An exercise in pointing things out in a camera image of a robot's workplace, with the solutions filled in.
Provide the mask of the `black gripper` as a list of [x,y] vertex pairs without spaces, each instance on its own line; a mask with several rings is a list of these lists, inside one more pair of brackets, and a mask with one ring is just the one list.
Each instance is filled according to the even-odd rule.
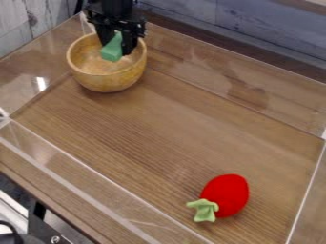
[[121,55],[129,55],[137,38],[145,36],[147,20],[133,9],[135,0],[88,0],[86,20],[94,26],[100,44],[105,46],[121,32]]

